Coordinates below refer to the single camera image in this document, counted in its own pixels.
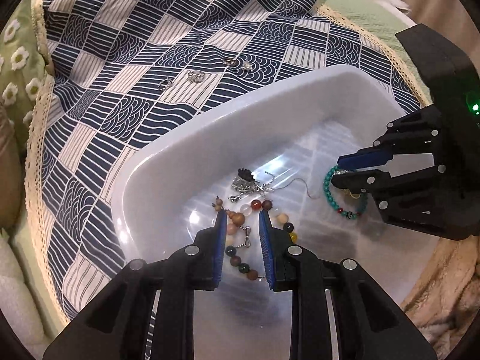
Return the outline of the silver flower brooch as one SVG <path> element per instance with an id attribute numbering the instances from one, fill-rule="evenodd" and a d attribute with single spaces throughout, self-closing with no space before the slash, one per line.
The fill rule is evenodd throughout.
<path id="1" fill-rule="evenodd" d="M 248 61 L 244 61 L 242 66 L 241 66 L 241 69 L 244 71 L 244 72 L 251 72 L 252 69 L 253 69 L 253 66 L 250 62 Z"/>

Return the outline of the beige fluffy blanket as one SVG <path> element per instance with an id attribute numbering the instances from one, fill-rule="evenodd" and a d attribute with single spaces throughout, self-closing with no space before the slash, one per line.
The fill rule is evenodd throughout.
<path id="1" fill-rule="evenodd" d="M 439 240 L 401 308 L 445 359 L 479 312 L 479 238 Z"/>

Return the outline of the white plush toy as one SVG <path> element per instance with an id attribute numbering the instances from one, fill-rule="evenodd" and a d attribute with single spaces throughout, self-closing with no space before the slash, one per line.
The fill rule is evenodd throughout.
<path id="1" fill-rule="evenodd" d="M 6 239 L 1 237 L 1 312 L 13 332 L 35 359 L 42 356 L 50 343 L 38 309 L 24 281 L 24 276 Z"/>

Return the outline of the light green bedspread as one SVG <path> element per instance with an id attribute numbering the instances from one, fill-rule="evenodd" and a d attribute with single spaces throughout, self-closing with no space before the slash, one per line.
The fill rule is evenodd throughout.
<path id="1" fill-rule="evenodd" d="M 405 30 L 407 24 L 375 0 L 317 0 L 316 12 L 335 24 L 357 31 L 369 46 L 387 57 L 421 105 L 431 104 L 428 88 L 395 36 Z"/>

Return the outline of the white plastic tray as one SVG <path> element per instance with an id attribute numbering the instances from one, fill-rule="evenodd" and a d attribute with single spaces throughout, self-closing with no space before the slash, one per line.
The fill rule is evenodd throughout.
<path id="1" fill-rule="evenodd" d="M 353 258 L 398 305 L 437 237 L 383 223 L 369 198 L 363 219 L 326 202 L 323 180 L 341 155 L 371 146 L 406 111 L 360 69 L 340 65 L 290 77 L 195 116 L 139 150 L 112 189 L 112 220 L 127 261 L 153 263 L 191 244 L 215 222 L 239 168 L 275 189 L 273 210 L 289 215 L 298 243 L 319 258 Z M 224 256 L 219 288 L 195 291 L 194 359 L 289 359 L 291 292 L 250 281 Z"/>

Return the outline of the brown cushion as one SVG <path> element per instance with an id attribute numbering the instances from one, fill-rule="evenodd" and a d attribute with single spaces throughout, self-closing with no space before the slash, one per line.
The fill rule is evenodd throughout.
<path id="1" fill-rule="evenodd" d="M 0 136 L 0 225 L 12 228 L 20 212 L 23 192 L 23 173 L 14 129 L 1 105 Z"/>

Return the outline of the navy white patterned cloth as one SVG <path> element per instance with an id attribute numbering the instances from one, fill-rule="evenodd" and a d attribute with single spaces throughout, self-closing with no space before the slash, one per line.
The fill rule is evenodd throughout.
<path id="1" fill-rule="evenodd" d="M 393 89 L 408 112 L 423 106 L 383 52 L 316 3 L 33 0 L 48 65 L 33 114 L 28 203 L 62 323 L 123 267 L 113 183 L 156 138 L 254 89 L 337 64 Z"/>

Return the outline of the green daisy pillow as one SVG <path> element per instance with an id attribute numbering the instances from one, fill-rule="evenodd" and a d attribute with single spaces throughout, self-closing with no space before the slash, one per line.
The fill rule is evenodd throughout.
<path id="1" fill-rule="evenodd" d="M 1 105 L 21 147 L 29 138 L 33 108 L 44 85 L 46 66 L 38 50 L 31 2 L 21 0 L 1 31 Z"/>

